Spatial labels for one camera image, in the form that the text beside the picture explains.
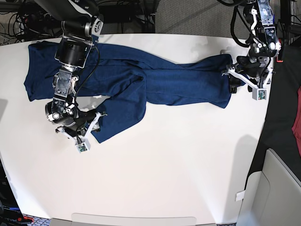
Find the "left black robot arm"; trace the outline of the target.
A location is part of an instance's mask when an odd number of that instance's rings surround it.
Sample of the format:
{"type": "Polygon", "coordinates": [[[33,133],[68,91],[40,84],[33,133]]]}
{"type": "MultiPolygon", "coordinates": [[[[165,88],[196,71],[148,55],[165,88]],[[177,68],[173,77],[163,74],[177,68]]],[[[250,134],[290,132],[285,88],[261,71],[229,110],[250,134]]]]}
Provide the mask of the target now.
{"type": "Polygon", "coordinates": [[[239,46],[249,49],[247,56],[238,56],[236,63],[228,65],[222,73],[229,78],[230,93],[236,93],[243,82],[248,86],[253,99],[266,99],[273,75],[273,59],[281,50],[269,1],[234,0],[227,3],[221,0],[219,3],[234,8],[230,23],[231,36],[239,46]],[[245,42],[239,41],[235,35],[237,16],[249,32],[245,42]]]}

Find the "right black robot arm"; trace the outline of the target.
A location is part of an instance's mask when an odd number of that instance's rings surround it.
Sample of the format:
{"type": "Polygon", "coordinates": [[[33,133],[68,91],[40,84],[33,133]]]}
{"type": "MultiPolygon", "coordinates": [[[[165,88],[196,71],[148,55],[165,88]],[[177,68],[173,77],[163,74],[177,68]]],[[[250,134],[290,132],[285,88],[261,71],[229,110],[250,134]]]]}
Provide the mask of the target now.
{"type": "Polygon", "coordinates": [[[58,124],[57,132],[74,140],[77,146],[87,145],[87,135],[96,129],[102,113],[83,112],[76,101],[79,69],[85,67],[94,49],[93,37],[99,37],[103,16],[94,0],[39,0],[37,3],[61,22],[63,37],[55,54],[61,64],[54,76],[54,97],[45,106],[49,121],[58,124]]]}

